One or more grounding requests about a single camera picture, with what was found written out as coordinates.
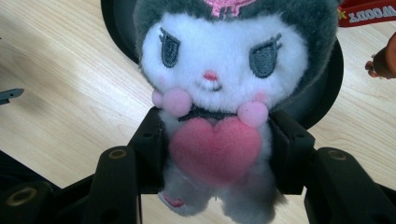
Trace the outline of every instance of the pink heart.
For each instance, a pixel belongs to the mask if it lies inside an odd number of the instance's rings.
[[[243,177],[261,145],[259,132],[238,118],[221,120],[215,127],[205,119],[190,119],[171,139],[169,151],[186,175],[225,187]]]

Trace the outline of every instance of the wooden table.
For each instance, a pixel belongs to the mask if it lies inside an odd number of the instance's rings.
[[[374,181],[396,189],[396,80],[364,70],[395,22],[339,29],[345,79],[331,111],[309,130],[319,147],[357,158]],[[100,154],[126,145],[152,107],[152,88],[116,47],[99,0],[0,0],[0,91],[25,93],[0,106],[0,149],[56,185],[94,172]],[[275,223],[307,223],[303,196],[288,197]],[[146,223],[231,223],[213,199],[194,218],[143,196]]]

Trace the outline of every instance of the stuffed animal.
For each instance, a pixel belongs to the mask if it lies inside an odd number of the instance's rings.
[[[268,114],[320,75],[336,0],[138,0],[136,52],[169,140],[160,199],[182,216],[214,196],[267,223],[279,193]]]

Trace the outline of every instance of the black plate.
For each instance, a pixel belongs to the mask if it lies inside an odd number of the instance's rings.
[[[134,5],[136,0],[102,0],[106,28],[120,50],[138,63],[134,48]],[[341,89],[344,58],[338,41],[334,45],[327,67],[314,85],[281,109],[309,129],[319,122],[332,107]]]

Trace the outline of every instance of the gray eye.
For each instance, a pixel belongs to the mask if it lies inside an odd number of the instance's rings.
[[[253,47],[249,53],[250,69],[256,77],[266,78],[271,76],[276,67],[277,51],[281,45],[277,44],[281,34]]]
[[[160,36],[162,47],[162,58],[163,65],[165,67],[171,68],[177,63],[178,48],[180,47],[180,41],[174,36],[169,35],[163,28],[161,28],[163,35]]]

